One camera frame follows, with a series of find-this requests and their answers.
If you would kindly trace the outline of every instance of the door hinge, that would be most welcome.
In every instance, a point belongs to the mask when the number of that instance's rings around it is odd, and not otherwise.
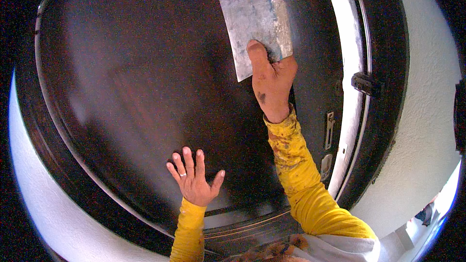
[[[355,73],[351,78],[351,85],[358,91],[374,98],[380,98],[385,91],[385,83],[374,79],[373,76],[362,72]]]

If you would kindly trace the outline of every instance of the metal putty knife blade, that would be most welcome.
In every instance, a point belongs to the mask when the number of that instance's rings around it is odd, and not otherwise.
[[[261,42],[271,63],[293,54],[286,3],[283,0],[220,0],[238,82],[253,74],[246,45]]]

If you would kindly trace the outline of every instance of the left hand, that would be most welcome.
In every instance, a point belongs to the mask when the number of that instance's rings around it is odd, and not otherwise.
[[[190,148],[183,148],[183,157],[186,168],[183,162],[181,162],[181,156],[178,153],[173,153],[173,160],[178,171],[170,162],[167,163],[167,168],[176,182],[178,182],[179,189],[181,189],[184,198],[192,204],[206,207],[218,195],[225,177],[225,171],[220,170],[217,176],[215,176],[212,186],[210,186],[206,182],[204,152],[197,150],[195,170]]]

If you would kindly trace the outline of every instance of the yellow long-sleeve shirt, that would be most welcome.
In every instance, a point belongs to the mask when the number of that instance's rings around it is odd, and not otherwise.
[[[264,118],[278,178],[291,205],[291,215],[306,234],[333,235],[378,241],[362,220],[340,208],[320,182],[316,164],[306,147],[294,109],[279,124]],[[170,261],[197,262],[204,259],[203,218],[206,207],[183,199]]]

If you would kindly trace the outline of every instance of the textured wall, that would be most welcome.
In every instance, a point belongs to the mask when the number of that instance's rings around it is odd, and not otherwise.
[[[10,146],[21,193],[49,246],[69,262],[168,261],[115,235],[78,207],[42,165],[23,124],[13,81],[9,105]]]
[[[453,135],[458,54],[435,0],[403,0],[410,67],[398,132],[374,185],[351,213],[379,237],[399,228],[442,189],[459,162]]]

